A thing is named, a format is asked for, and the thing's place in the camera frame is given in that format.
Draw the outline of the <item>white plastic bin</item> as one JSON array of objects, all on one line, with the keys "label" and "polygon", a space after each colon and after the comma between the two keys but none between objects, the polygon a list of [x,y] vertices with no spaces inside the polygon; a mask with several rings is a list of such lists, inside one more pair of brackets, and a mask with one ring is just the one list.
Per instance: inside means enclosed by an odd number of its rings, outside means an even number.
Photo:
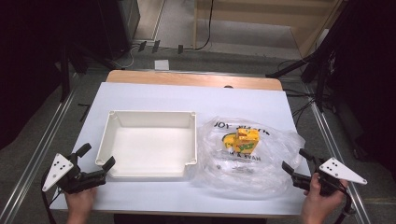
[{"label": "white plastic bin", "polygon": [[196,114],[185,111],[111,111],[95,163],[113,158],[114,178],[182,177],[198,162]]}]

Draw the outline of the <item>clear plastic bag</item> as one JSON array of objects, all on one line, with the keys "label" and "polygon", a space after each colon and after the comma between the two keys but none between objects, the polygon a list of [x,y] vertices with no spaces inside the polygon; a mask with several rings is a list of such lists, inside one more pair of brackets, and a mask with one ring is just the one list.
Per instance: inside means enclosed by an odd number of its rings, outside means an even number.
[{"label": "clear plastic bag", "polygon": [[[238,128],[258,130],[260,141],[251,154],[226,148],[222,137]],[[281,131],[248,119],[214,117],[197,128],[198,163],[193,181],[221,197],[269,198],[292,187],[282,169],[300,166],[305,140],[295,131]]]}]

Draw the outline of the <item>aluminium rail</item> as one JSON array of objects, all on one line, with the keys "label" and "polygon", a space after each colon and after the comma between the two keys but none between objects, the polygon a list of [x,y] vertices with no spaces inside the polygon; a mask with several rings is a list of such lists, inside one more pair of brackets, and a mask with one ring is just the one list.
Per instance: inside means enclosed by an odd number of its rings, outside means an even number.
[{"label": "aluminium rail", "polygon": [[[317,121],[318,127],[321,131],[321,134],[323,136],[324,142],[326,144],[326,148],[328,149],[330,155],[336,158],[337,160],[339,160],[340,162],[346,163],[342,156],[341,150],[333,137],[332,131],[329,127],[328,121],[326,120],[325,114],[319,111],[316,102],[314,102],[311,105],[311,108],[315,116],[315,119]],[[348,193],[351,196],[352,208],[355,210],[355,214],[353,215],[353,217],[356,219],[357,223],[372,224],[368,216],[368,213],[364,207],[364,203],[357,189],[356,183],[349,184]]]},{"label": "aluminium rail", "polygon": [[0,150],[0,224],[46,223],[41,199],[43,171],[61,150],[60,132],[74,93],[61,102],[55,91],[10,145]]}]

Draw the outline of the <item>person's right hand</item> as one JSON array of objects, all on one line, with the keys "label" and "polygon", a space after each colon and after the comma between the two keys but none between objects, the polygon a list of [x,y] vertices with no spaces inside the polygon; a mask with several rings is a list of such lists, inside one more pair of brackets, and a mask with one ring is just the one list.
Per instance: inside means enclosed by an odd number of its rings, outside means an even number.
[{"label": "person's right hand", "polygon": [[344,193],[339,190],[328,197],[321,196],[320,190],[319,174],[313,173],[310,190],[304,192],[305,199],[301,210],[303,224],[322,224],[344,200]]}]

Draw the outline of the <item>person's left hand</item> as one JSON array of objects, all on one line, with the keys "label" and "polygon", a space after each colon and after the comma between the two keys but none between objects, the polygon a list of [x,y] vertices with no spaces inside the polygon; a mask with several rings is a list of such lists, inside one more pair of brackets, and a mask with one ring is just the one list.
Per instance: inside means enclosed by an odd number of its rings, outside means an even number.
[{"label": "person's left hand", "polygon": [[68,207],[66,224],[86,224],[95,201],[97,188],[64,195]]}]

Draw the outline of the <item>white board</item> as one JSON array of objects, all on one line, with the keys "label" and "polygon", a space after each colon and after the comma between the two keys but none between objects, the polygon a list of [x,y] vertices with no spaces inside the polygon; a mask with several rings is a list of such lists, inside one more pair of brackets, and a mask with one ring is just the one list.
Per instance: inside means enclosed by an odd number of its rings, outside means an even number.
[{"label": "white board", "polygon": [[[80,162],[84,170],[95,168],[93,159],[112,109],[193,111],[198,122],[211,117],[254,119],[280,130],[295,128],[283,91],[244,90],[173,85],[103,83],[81,129],[77,143],[90,143],[92,151]],[[187,181],[116,181],[98,189],[93,209],[108,213],[136,213],[225,217],[295,217],[303,192],[291,188],[268,199],[216,196]]]}]

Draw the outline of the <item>yellow juice carton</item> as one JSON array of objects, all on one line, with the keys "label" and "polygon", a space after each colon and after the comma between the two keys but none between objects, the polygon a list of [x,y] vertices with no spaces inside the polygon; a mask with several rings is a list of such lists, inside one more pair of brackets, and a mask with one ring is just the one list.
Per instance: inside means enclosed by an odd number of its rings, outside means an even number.
[{"label": "yellow juice carton", "polygon": [[222,142],[226,148],[231,148],[234,152],[251,154],[260,141],[258,130],[238,128],[235,133],[228,133],[222,137]]}]

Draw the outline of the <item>black stand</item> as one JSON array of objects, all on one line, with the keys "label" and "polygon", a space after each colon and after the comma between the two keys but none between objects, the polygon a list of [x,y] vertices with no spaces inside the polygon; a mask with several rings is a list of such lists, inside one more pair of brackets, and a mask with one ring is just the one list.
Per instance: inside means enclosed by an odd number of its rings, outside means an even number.
[{"label": "black stand", "polygon": [[310,83],[315,77],[318,78],[317,88],[315,92],[315,101],[317,108],[320,112],[323,111],[323,92],[325,86],[325,78],[330,72],[330,57],[333,53],[333,47],[319,47],[310,55],[302,58],[301,60],[283,68],[273,74],[266,75],[268,78],[279,78],[287,73],[296,70],[297,68],[306,65],[305,70],[301,74],[303,83]]}]

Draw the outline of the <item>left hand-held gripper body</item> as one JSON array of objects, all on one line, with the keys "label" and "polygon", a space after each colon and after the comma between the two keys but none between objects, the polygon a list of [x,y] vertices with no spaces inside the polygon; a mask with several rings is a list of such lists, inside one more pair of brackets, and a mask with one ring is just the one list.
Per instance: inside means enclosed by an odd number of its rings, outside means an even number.
[{"label": "left hand-held gripper body", "polygon": [[74,194],[104,185],[106,183],[106,165],[95,172],[82,172],[78,166],[78,159],[83,156],[83,153],[72,153],[65,157],[57,153],[44,179],[42,190],[47,192],[53,186],[57,186],[68,194]]}]

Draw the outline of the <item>wooden table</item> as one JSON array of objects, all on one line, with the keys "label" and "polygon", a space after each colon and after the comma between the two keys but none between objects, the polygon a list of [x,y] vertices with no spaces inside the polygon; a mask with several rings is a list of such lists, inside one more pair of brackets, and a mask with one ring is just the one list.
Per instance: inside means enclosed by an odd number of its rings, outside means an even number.
[{"label": "wooden table", "polygon": [[282,91],[281,82],[274,78],[232,77],[212,74],[176,73],[160,71],[113,70],[106,79],[111,83],[136,83],[217,87],[249,90]]}]

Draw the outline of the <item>wooden frame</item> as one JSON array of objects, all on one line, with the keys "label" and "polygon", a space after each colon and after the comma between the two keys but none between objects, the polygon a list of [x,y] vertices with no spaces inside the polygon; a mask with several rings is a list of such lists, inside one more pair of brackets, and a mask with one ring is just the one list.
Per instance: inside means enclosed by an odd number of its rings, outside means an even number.
[{"label": "wooden frame", "polygon": [[347,0],[214,0],[212,18],[289,26],[302,57],[330,29]]}]

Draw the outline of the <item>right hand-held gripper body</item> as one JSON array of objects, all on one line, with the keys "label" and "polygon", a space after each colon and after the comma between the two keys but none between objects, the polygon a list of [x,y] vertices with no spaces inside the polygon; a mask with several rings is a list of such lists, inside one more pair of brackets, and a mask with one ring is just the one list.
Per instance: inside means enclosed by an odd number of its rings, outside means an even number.
[{"label": "right hand-held gripper body", "polygon": [[[367,184],[365,178],[352,171],[336,158],[324,160],[318,157],[308,157],[307,160],[314,163],[316,172],[319,174],[319,183],[321,185],[319,194],[321,196],[331,196],[336,192],[341,179],[361,185]],[[310,190],[311,176],[295,173],[294,169],[291,168],[290,177],[294,187]]]}]

